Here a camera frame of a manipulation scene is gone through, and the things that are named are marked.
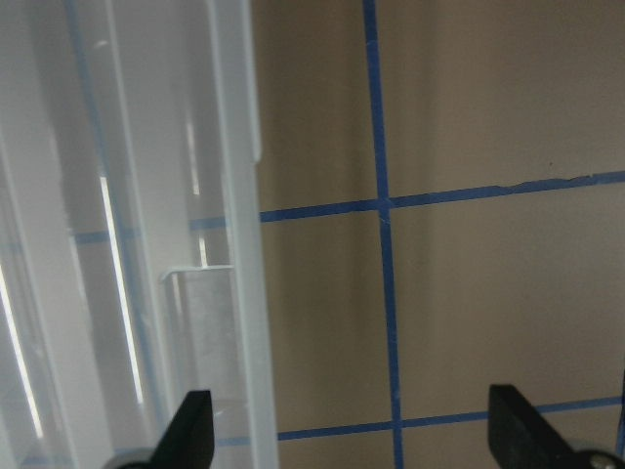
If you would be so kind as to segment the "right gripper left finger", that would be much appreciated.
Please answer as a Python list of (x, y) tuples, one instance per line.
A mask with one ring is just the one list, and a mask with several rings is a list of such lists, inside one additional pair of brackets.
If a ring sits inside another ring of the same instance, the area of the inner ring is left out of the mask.
[(215, 454), (212, 397), (209, 390), (189, 391), (151, 458), (151, 468), (208, 469)]

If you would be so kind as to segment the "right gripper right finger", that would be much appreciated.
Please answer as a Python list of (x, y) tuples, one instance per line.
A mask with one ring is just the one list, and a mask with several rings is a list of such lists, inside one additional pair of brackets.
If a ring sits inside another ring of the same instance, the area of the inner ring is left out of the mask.
[(576, 468), (576, 451), (513, 385), (488, 391), (487, 442), (499, 468)]

